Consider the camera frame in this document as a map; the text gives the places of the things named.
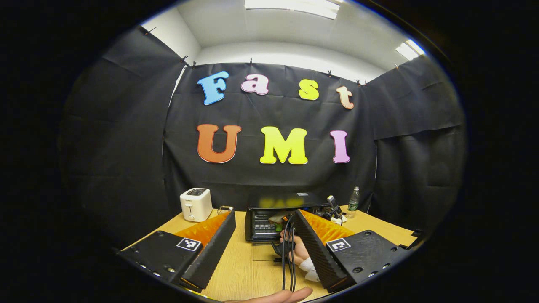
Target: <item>orange foam pad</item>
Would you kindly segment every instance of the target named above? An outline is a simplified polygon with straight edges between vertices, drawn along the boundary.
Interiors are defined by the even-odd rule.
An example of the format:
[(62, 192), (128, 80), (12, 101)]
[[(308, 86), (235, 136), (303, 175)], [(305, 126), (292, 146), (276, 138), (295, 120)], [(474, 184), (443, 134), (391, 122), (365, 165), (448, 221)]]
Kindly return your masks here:
[(202, 221), (189, 228), (181, 230), (175, 233), (175, 235), (200, 241), (202, 242), (202, 245), (206, 247), (208, 245), (208, 242), (211, 240), (213, 235), (215, 235), (215, 233), (217, 232), (219, 227), (221, 227), (222, 223), (229, 214), (230, 212), (225, 212), (224, 214), (220, 214), (216, 217), (207, 219), (206, 221)]
[(355, 234), (353, 231), (328, 221), (310, 212), (299, 210), (309, 225), (313, 228), (320, 241), (326, 245), (327, 241), (336, 240)]

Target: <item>white toaster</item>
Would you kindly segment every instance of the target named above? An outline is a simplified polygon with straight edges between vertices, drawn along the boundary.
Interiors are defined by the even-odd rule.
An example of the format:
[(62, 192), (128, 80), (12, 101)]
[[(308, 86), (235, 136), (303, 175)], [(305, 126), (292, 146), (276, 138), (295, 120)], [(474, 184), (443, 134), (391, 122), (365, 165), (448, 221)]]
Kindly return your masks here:
[(183, 218), (188, 221), (202, 222), (213, 209), (210, 190), (207, 188), (191, 188), (179, 196)]

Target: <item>black fabric curtain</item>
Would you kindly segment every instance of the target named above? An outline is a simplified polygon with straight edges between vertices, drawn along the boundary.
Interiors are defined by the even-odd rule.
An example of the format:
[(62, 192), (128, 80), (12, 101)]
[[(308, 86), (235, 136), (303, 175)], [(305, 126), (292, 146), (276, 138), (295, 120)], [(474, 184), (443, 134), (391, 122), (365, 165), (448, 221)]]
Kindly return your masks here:
[[(221, 101), (204, 105), (197, 82), (226, 71)], [(266, 95), (240, 89), (249, 74), (269, 78)], [(315, 80), (319, 98), (302, 99), (299, 82)], [(351, 93), (353, 109), (340, 103), (336, 88)], [(226, 163), (207, 163), (197, 154), (197, 126), (219, 127), (215, 151), (225, 149), (225, 125), (238, 125), (237, 150)], [(262, 164), (264, 134), (276, 126), (286, 139), (293, 128), (307, 131), (308, 163)], [(332, 163), (329, 133), (344, 130), (349, 163)], [(169, 108), (164, 136), (167, 193), (177, 201), (191, 187), (212, 191), (215, 207), (245, 210), (250, 193), (312, 191), (348, 203), (354, 186), (360, 210), (399, 226), (430, 231), (455, 201), (464, 167), (464, 115), (457, 94), (437, 65), (424, 56), (365, 86), (302, 68), (267, 64), (210, 64), (187, 68)]]
[[(226, 71), (226, 89), (221, 101), (204, 105), (200, 79)], [(250, 74), (269, 79), (265, 95), (241, 89)], [(299, 95), (299, 82), (314, 80), (319, 97), (305, 100)], [(352, 96), (352, 109), (340, 102), (336, 89), (345, 86)], [(197, 153), (202, 124), (219, 127), (213, 139), (215, 152), (226, 146), (223, 127), (237, 125), (234, 157), (226, 163), (208, 163)], [(169, 108), (164, 135), (164, 169), (167, 193), (178, 201), (192, 187), (209, 188), (214, 207), (230, 205), (245, 211), (249, 194), (258, 192), (314, 192), (322, 199), (334, 195), (340, 204), (348, 203), (354, 186), (361, 188), (361, 201), (368, 204), (374, 186), (375, 143), (370, 124), (369, 105), (357, 83), (302, 68), (249, 63), (223, 63), (186, 68)], [(307, 164), (288, 161), (262, 164), (265, 134), (273, 126), (287, 139), (294, 128), (307, 131)], [(347, 132), (348, 163), (334, 163), (332, 130)], [(181, 211), (179, 202), (176, 211)]]
[(377, 148), (368, 212), (407, 229), (432, 232), (456, 201), (467, 154), (457, 93), (424, 56), (363, 88)]
[(183, 66), (140, 27), (79, 77), (66, 102), (58, 144), (64, 184), (119, 248), (175, 215), (165, 195), (161, 152)]

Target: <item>table surface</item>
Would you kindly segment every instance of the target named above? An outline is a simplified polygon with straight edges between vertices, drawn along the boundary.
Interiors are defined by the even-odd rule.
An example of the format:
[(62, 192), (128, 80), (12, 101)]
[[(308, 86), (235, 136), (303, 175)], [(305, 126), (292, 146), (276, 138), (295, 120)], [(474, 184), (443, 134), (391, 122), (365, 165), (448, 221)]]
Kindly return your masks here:
[[(341, 209), (346, 212), (347, 206), (343, 205)], [(247, 242), (245, 240), (244, 229), (246, 212), (235, 211), (234, 213), (236, 214), (236, 229), (223, 252), (207, 288), (202, 290), (202, 295), (211, 299), (226, 301), (262, 297), (280, 291), (282, 289), (282, 267), (281, 263), (273, 261), (278, 255), (275, 254), (270, 244), (253, 244)], [(210, 218), (216, 215), (217, 210), (214, 209)], [(157, 230), (177, 233), (195, 224), (197, 223), (187, 221), (183, 218), (182, 214), (178, 214), (148, 235)], [(343, 223), (343, 227), (353, 232), (372, 230), (395, 245), (403, 244), (410, 246), (416, 239), (412, 236), (412, 231), (390, 224), (361, 211), (356, 211), (354, 218), (348, 218)], [(313, 293), (304, 301), (328, 295), (327, 290), (322, 288), (320, 283), (305, 279), (305, 274), (306, 272), (296, 266), (296, 290), (306, 286), (313, 289)], [(290, 282), (288, 269), (286, 270), (286, 281), (288, 287)]]

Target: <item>cable bundle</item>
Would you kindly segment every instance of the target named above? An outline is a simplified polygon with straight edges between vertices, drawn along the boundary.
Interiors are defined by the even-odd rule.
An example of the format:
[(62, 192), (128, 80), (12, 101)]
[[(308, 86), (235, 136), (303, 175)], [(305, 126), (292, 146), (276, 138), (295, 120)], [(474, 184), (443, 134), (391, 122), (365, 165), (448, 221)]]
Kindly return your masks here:
[[(290, 270), (290, 291), (294, 292), (296, 290), (296, 268), (294, 266), (294, 251), (293, 244), (290, 244), (290, 241), (294, 241), (294, 222), (292, 220), (293, 216), (286, 222), (285, 229), (283, 229), (283, 239), (282, 239), (282, 289), (285, 289), (286, 285), (286, 274), (285, 274), (285, 257), (288, 262), (288, 269)], [(288, 253), (290, 246), (292, 245), (291, 259), (288, 258)]]

